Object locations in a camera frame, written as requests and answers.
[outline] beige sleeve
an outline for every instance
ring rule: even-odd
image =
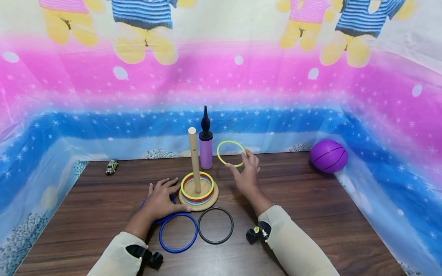
[[[289,276],[339,276],[321,248],[281,206],[270,207],[258,220],[272,227],[267,243]]]
[[[121,232],[110,242],[87,276],[137,276],[141,259],[130,255],[126,246],[136,244],[147,249],[141,239]]]

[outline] purple ball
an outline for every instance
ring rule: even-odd
[[[338,142],[325,139],[313,146],[310,160],[320,171],[332,174],[344,168],[347,163],[347,152]]]

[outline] red ring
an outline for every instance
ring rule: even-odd
[[[186,187],[187,181],[188,181],[190,178],[192,178],[192,176],[193,176],[193,175],[190,175],[189,177],[187,177],[187,178],[184,180],[184,183],[185,183],[184,187]],[[207,195],[206,197],[204,197],[204,198],[202,198],[202,199],[197,199],[197,200],[193,200],[193,199],[187,198],[187,197],[185,197],[184,195],[183,195],[183,197],[185,197],[186,200],[188,200],[188,201],[190,201],[190,202],[198,203],[198,202],[202,202],[202,201],[207,200],[209,197],[211,197],[211,196],[213,195],[214,192],[215,192],[215,189],[213,189],[212,192],[211,192],[209,195]]]

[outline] pink shirt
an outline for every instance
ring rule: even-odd
[[[38,0],[42,8],[52,11],[89,13],[83,0]]]
[[[295,21],[322,24],[325,10],[331,6],[328,0],[304,0],[301,9],[298,10],[299,0],[291,0],[290,19]]]

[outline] black ring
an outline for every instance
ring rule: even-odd
[[[212,210],[220,210],[220,211],[223,211],[224,213],[226,213],[226,214],[229,216],[229,218],[230,218],[230,223],[232,223],[232,228],[230,228],[230,233],[227,235],[227,237],[225,237],[224,239],[222,239],[222,240],[220,240],[220,241],[218,241],[218,242],[213,242],[213,241],[211,241],[211,240],[208,240],[206,237],[204,237],[204,236],[201,234],[201,229],[199,228],[199,224],[200,224],[200,222],[201,222],[201,218],[202,218],[202,217],[203,217],[208,211],[212,211]],[[232,217],[232,215],[231,215],[226,209],[221,208],[221,207],[212,207],[212,208],[209,208],[209,209],[205,210],[205,211],[201,214],[201,216],[199,216],[199,219],[198,219],[198,234],[199,234],[199,236],[200,236],[200,237],[201,237],[206,243],[214,244],[214,245],[222,244],[222,243],[226,242],[226,241],[230,238],[230,236],[232,235],[232,233],[233,233],[233,217]]]

